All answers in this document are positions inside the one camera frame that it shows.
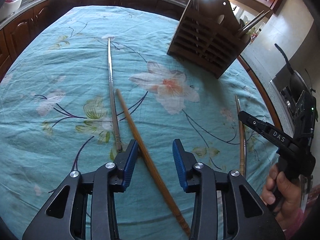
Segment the person right hand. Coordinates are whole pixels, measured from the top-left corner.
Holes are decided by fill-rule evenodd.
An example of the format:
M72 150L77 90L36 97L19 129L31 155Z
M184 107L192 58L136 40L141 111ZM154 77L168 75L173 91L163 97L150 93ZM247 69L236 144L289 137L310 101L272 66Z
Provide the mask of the person right hand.
M275 202L276 197L272 193L275 186L283 196L282 205L276 211L276 220L283 230L288 230L298 222L300 215L303 214L300 208L302 195L300 180L289 181L284 172L279 171L278 164L274 164L269 170L261 194L261 199L265 204L272 205Z

